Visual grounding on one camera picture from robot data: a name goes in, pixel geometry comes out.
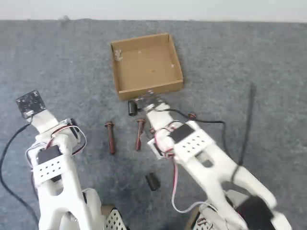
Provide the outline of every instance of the small black object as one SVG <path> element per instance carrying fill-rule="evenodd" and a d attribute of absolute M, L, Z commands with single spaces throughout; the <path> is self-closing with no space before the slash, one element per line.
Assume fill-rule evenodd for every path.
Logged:
<path fill-rule="evenodd" d="M 145 176 L 147 183 L 152 191 L 160 188 L 160 182 L 153 172 Z"/>
<path fill-rule="evenodd" d="M 189 125 L 183 124 L 179 128 L 175 129 L 170 133 L 170 137 L 174 140 L 175 143 L 179 143 L 181 140 L 192 134 L 195 130 L 192 129 Z"/>
<path fill-rule="evenodd" d="M 274 217 L 270 208 L 259 196 L 250 196 L 236 208 L 250 230 L 275 230 L 271 223 Z"/>
<path fill-rule="evenodd" d="M 24 119 L 28 119 L 46 109 L 43 99 L 37 90 L 17 98 L 16 103 Z"/>
<path fill-rule="evenodd" d="M 138 114 L 138 107 L 134 100 L 128 101 L 128 114 L 129 116 L 135 116 Z"/>

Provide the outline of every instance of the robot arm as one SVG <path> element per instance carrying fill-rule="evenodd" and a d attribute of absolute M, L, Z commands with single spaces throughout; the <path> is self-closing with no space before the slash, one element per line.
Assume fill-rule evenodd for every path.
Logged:
<path fill-rule="evenodd" d="M 92 188 L 82 190 L 80 186 L 72 156 L 85 147 L 86 137 L 74 119 L 58 122 L 46 110 L 37 91 L 16 101 L 23 117 L 39 132 L 36 142 L 26 151 L 39 200 L 39 229 L 108 229 L 97 192 Z M 81 134 L 84 143 L 76 149 Z"/>
<path fill-rule="evenodd" d="M 174 160 L 181 164 L 206 192 L 208 201 L 218 210 L 219 215 L 239 229 L 247 229 L 246 221 L 228 203 L 221 186 L 222 182 L 231 181 L 237 164 L 195 121 L 175 121 L 169 112 L 165 111 L 170 108 L 169 105 L 155 98 L 152 93 L 147 98 L 142 97 L 138 103 L 143 103 L 141 106 L 151 126 L 156 130 L 155 138 L 148 144 L 158 158 L 163 157 L 161 152 L 172 149 Z M 209 161 L 211 166 L 205 167 L 204 161 Z M 275 197 L 246 168 L 239 168 L 233 182 L 251 195 L 260 197 L 273 212 L 276 206 Z M 275 212 L 274 217 L 276 218 L 272 218 L 271 222 L 276 230 L 291 229 L 284 215 Z"/>

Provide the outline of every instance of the screw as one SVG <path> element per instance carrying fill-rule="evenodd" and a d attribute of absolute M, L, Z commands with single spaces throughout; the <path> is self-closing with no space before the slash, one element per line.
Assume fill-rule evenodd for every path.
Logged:
<path fill-rule="evenodd" d="M 188 117 L 189 117 L 191 120 L 194 120 L 194 119 L 196 119 L 196 114 L 195 114 L 195 113 L 189 113 L 189 114 L 188 114 Z"/>
<path fill-rule="evenodd" d="M 115 154 L 115 142 L 113 137 L 113 123 L 112 121 L 107 121 L 105 123 L 105 127 L 107 127 L 107 132 L 109 135 L 109 146 L 110 146 L 110 153 Z"/>
<path fill-rule="evenodd" d="M 137 151 L 140 151 L 141 150 L 141 145 L 142 145 L 141 134 L 142 134 L 143 129 L 144 129 L 145 119 L 139 119 L 139 120 L 137 120 L 137 123 L 139 123 L 139 129 L 138 129 L 138 135 L 136 137 L 135 149 Z"/>
<path fill-rule="evenodd" d="M 149 129 L 149 132 L 150 132 L 151 134 L 154 134 L 154 133 L 155 133 L 155 129 L 154 129 L 154 128 L 150 128 L 150 129 Z"/>

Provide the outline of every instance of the carpet floor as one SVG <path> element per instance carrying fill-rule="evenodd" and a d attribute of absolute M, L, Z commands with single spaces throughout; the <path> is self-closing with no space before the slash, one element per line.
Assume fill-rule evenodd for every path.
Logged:
<path fill-rule="evenodd" d="M 168 32 L 174 37 L 184 89 L 163 97 L 173 108 L 227 122 L 227 143 L 238 159 L 250 82 L 257 86 L 245 166 L 276 196 L 293 229 L 307 229 L 307 24 L 179 21 L 1 21 L 0 149 L 26 122 L 14 100 L 39 90 L 58 120 L 74 117 L 88 138 L 74 158 L 82 188 L 113 203 L 131 230 L 183 229 L 189 214 L 171 206 L 172 163 L 156 160 L 143 144 L 134 150 L 136 117 L 115 92 L 110 42 Z M 116 155 L 104 123 L 113 120 Z M 221 146 L 221 127 L 201 125 Z M 39 215 L 24 151 L 35 141 L 29 127 L 12 143 L 3 166 L 10 188 Z M 145 175 L 155 172 L 152 192 Z M 181 167 L 180 209 L 206 199 Z M 0 229 L 34 229 L 26 209 L 0 189 Z"/>

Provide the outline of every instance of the cardboard box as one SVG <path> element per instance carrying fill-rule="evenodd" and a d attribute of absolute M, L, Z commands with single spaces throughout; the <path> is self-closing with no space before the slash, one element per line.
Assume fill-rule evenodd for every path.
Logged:
<path fill-rule="evenodd" d="M 120 99 L 135 98 L 148 90 L 163 93 L 182 89 L 181 67 L 168 33 L 115 41 L 111 52 Z"/>

